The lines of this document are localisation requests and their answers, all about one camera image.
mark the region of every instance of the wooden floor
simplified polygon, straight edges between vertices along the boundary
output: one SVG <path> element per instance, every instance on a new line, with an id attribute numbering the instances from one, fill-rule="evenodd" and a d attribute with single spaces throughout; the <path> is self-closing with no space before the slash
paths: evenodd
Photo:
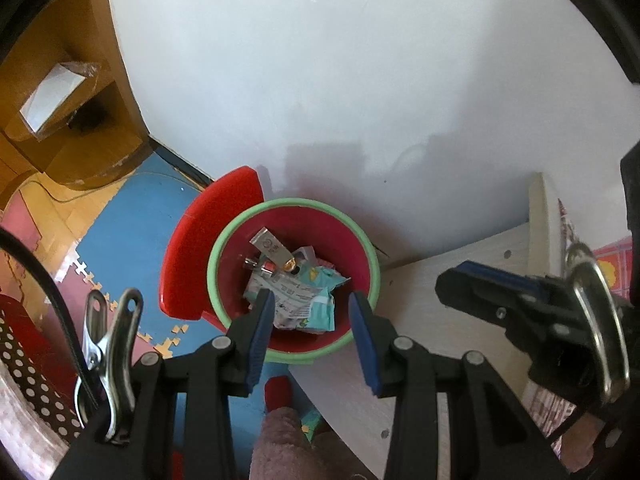
<path id="1" fill-rule="evenodd" d="M 68 200 L 86 192 L 70 190 L 53 182 L 43 173 L 30 177 L 30 182 L 41 183 L 56 199 Z M 111 184 L 69 203 L 58 203 L 37 184 L 25 183 L 20 193 L 42 238 L 34 250 L 50 274 L 55 275 L 70 250 L 74 250 L 95 219 L 123 186 L 124 181 Z M 20 282 L 24 295 L 23 305 L 31 319 L 39 325 L 47 311 L 41 288 L 26 274 L 20 275 L 12 263 L 12 271 Z"/>

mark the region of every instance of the leg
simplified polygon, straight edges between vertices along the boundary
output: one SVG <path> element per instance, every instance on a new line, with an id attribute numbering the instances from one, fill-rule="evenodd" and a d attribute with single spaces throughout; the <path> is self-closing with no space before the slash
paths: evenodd
<path id="1" fill-rule="evenodd" d="M 324 466 L 292 408 L 267 414 L 254 448 L 249 480 L 326 480 Z"/>

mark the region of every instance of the white paper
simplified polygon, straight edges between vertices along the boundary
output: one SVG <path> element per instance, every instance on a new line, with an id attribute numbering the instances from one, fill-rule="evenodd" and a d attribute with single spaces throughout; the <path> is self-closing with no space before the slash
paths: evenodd
<path id="1" fill-rule="evenodd" d="M 84 79 L 57 63 L 20 108 L 31 131 L 37 132 Z"/>

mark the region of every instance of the thin wire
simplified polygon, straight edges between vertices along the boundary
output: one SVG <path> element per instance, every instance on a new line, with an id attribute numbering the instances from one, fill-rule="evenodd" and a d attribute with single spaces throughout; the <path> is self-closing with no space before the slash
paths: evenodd
<path id="1" fill-rule="evenodd" d="M 156 173 L 155 171 L 138 171 L 136 173 L 132 173 L 130 175 L 126 175 L 123 176 L 121 178 L 119 178 L 118 180 L 114 180 L 113 182 L 109 183 L 109 184 L 105 184 L 104 186 L 100 186 L 97 187 L 95 189 L 91 189 L 87 192 L 81 193 L 79 195 L 76 195 L 75 197 L 72 198 L 68 198 L 66 200 L 60 200 L 59 198 L 54 197 L 51 192 L 39 181 L 39 180 L 27 180 L 24 181 L 22 184 L 20 184 L 20 186 L 18 186 L 18 191 L 20 191 L 23 187 L 28 186 L 29 184 L 36 184 L 37 186 L 40 186 L 47 195 L 49 195 L 49 198 L 52 199 L 54 202 L 57 202 L 59 204 L 68 204 L 69 202 L 73 202 L 74 200 L 78 200 L 79 198 L 84 198 L 85 196 L 89 196 L 93 193 L 96 193 L 98 191 L 101 191 L 109 186 L 113 186 L 114 184 L 117 184 L 119 182 L 122 182 L 123 180 L 129 180 L 131 177 L 133 176 L 137 176 L 137 175 L 156 175 L 156 176 L 165 176 L 167 178 L 170 178 L 172 180 L 175 180 L 176 182 L 180 182 L 180 184 L 183 184 L 184 186 L 188 186 L 191 189 L 195 189 L 197 192 L 201 192 L 202 190 L 196 186 L 194 186 L 193 184 L 190 184 L 189 182 L 185 182 L 184 180 L 182 180 L 181 178 L 178 178 L 176 176 L 173 175 L 168 175 L 165 173 Z"/>

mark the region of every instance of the green rim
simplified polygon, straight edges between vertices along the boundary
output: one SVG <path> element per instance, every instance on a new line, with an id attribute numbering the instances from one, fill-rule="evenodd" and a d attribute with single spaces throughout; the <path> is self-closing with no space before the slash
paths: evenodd
<path id="1" fill-rule="evenodd" d="M 229 240 L 233 232 L 235 232 L 235 230 L 238 229 L 238 227 L 241 226 L 249 218 L 267 209 L 273 209 L 280 206 L 304 206 L 318 209 L 340 220 L 353 232 L 353 234 L 356 235 L 362 247 L 364 248 L 365 254 L 367 255 L 367 260 L 369 262 L 370 286 L 367 299 L 369 300 L 369 304 L 371 305 L 372 310 L 375 309 L 376 303 L 378 302 L 378 295 L 380 293 L 380 266 L 378 264 L 376 251 L 373 248 L 372 243 L 369 241 L 369 238 L 367 238 L 367 235 L 364 234 L 364 231 L 360 228 L 360 226 L 357 225 L 356 222 L 351 220 L 351 218 L 349 218 L 343 212 L 338 211 L 336 208 L 333 208 L 322 202 L 317 202 L 316 200 L 309 200 L 306 198 L 278 198 L 276 200 L 269 200 L 268 202 L 259 203 L 258 205 L 255 205 L 240 213 L 223 229 L 223 231 L 220 233 L 220 236 L 216 240 L 216 243 L 213 245 L 211 255 L 209 256 L 209 264 L 207 265 L 207 289 L 209 291 L 209 298 L 211 300 L 211 304 L 213 305 L 213 309 L 222 325 L 224 325 L 226 328 L 231 325 L 231 318 L 226 314 L 226 311 L 222 306 L 222 300 L 220 298 L 218 286 L 216 284 L 218 262 L 220 260 L 220 255 L 222 254 L 222 251 L 226 246 L 226 242 Z M 351 333 L 351 330 L 349 330 L 346 334 L 341 336 L 341 338 L 323 348 L 299 353 L 282 352 L 279 350 L 268 349 L 265 359 L 269 362 L 285 364 L 308 364 L 319 357 L 330 354 L 331 352 L 336 351 L 338 348 L 345 346 L 352 339 L 353 334 Z"/>

